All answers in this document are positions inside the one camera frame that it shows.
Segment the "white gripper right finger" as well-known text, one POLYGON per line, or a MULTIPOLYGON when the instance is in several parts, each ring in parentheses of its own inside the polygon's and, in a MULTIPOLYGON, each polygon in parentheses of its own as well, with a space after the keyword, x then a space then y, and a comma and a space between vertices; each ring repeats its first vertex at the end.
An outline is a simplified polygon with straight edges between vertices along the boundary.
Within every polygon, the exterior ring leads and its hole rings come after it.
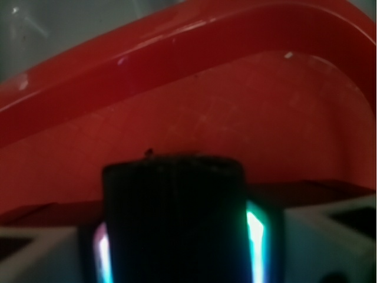
POLYGON ((374 194, 246 217, 252 282, 376 282, 374 194))

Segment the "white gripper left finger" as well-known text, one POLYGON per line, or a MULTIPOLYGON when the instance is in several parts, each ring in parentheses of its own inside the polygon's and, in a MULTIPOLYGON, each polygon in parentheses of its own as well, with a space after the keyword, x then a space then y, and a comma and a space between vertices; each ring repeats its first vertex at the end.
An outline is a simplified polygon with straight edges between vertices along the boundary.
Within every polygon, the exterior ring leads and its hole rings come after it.
POLYGON ((112 282, 106 225, 1 227, 1 282, 112 282))

